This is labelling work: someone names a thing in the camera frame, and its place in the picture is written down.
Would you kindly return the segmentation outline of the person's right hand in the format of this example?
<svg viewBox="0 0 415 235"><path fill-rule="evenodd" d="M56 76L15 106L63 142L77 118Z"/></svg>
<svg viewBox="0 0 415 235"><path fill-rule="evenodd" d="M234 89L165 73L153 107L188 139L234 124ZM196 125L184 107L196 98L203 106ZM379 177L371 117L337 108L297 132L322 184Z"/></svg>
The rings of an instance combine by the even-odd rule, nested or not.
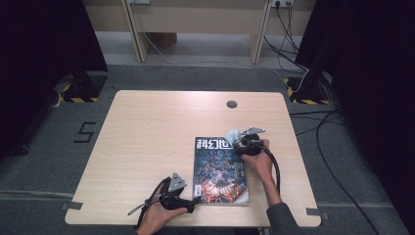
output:
<svg viewBox="0 0 415 235"><path fill-rule="evenodd" d="M263 148L258 155L250 156L244 154L241 156L241 159L247 163L254 172L258 174L261 180L272 177L273 162L270 159L269 155L266 153L268 147L269 141L265 139L263 141Z"/></svg>

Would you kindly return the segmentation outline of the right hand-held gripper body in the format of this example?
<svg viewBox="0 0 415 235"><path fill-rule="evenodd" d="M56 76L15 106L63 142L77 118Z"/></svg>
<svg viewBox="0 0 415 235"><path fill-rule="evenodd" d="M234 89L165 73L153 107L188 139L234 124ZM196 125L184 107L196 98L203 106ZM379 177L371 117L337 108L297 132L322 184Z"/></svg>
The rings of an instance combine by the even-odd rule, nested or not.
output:
<svg viewBox="0 0 415 235"><path fill-rule="evenodd" d="M263 132L264 129L258 127L250 127L249 129L242 131L242 138L239 145L240 154L249 156L258 155L263 146L263 141L258 134Z"/></svg>

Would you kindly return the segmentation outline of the black curtain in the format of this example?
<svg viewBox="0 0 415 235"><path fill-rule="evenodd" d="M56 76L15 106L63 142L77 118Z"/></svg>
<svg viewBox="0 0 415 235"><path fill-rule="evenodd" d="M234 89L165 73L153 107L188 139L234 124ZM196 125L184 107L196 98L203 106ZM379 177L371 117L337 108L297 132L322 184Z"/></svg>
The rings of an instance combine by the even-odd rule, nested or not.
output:
<svg viewBox="0 0 415 235"><path fill-rule="evenodd" d="M0 162L61 78L106 68L82 0L0 0Z"/></svg>
<svg viewBox="0 0 415 235"><path fill-rule="evenodd" d="M333 77L364 156L415 235L415 0L315 0L297 60Z"/></svg>

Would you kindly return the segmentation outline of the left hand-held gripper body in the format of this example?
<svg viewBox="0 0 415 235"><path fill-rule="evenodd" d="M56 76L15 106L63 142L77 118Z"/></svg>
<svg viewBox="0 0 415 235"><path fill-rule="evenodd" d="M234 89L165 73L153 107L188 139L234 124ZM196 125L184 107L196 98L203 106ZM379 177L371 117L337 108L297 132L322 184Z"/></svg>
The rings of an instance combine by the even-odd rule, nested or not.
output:
<svg viewBox="0 0 415 235"><path fill-rule="evenodd" d="M189 206L196 206L190 200L181 199L180 195L184 188L187 186L186 181L176 172L168 177L161 187L159 202L161 205L169 211L173 211L179 208L186 208Z"/></svg>

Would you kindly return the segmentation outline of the light blue cloth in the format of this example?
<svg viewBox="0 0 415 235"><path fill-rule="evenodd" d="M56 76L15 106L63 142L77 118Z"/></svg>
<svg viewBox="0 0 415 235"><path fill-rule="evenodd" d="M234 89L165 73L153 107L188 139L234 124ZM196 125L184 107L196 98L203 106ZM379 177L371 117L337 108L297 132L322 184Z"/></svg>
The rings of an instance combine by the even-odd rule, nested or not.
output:
<svg viewBox="0 0 415 235"><path fill-rule="evenodd" d="M231 129L224 136L224 139L227 141L229 145L233 145L235 141L241 138L242 138L242 135L239 129Z"/></svg>

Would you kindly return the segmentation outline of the person's left hand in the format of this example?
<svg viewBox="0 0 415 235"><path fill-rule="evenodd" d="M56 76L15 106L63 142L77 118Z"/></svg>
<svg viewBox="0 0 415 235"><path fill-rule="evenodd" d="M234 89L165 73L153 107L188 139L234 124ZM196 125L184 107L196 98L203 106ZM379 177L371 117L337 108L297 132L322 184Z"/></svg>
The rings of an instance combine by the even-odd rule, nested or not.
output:
<svg viewBox="0 0 415 235"><path fill-rule="evenodd" d="M151 202L151 205L145 211L140 225L136 229L136 233L138 235L155 235L172 219L187 212L186 208L169 211L160 202Z"/></svg>

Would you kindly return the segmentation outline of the black stand base striped tape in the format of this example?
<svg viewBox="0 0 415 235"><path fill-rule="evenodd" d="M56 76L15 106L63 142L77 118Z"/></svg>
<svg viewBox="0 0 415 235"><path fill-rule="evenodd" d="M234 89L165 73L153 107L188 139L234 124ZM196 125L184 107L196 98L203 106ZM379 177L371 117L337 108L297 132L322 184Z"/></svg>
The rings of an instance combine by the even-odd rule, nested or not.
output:
<svg viewBox="0 0 415 235"><path fill-rule="evenodd" d="M61 100L71 103L97 102L107 78L105 71L88 71L82 77L71 76L61 93Z"/></svg>
<svg viewBox="0 0 415 235"><path fill-rule="evenodd" d="M298 77L286 77L287 94L294 104L329 105L330 100L319 78L309 78L308 72Z"/></svg>

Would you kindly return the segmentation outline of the brown cardboard box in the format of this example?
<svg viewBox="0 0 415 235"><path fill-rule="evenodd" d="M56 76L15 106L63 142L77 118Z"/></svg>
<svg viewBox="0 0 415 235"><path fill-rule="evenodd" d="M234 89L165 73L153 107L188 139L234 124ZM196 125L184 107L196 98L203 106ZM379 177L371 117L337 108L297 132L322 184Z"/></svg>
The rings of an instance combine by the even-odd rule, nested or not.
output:
<svg viewBox="0 0 415 235"><path fill-rule="evenodd" d="M175 32L150 32L149 36L151 42L162 49L166 49L177 42Z"/></svg>

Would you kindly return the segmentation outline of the illustrated dark magazine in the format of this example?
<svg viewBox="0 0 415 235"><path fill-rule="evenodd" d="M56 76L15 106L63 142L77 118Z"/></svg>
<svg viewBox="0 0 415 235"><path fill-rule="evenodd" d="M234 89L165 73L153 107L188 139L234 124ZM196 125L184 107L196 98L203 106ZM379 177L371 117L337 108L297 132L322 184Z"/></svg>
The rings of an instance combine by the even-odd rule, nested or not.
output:
<svg viewBox="0 0 415 235"><path fill-rule="evenodd" d="M223 137L195 139L193 197L205 205L249 203L244 162Z"/></svg>

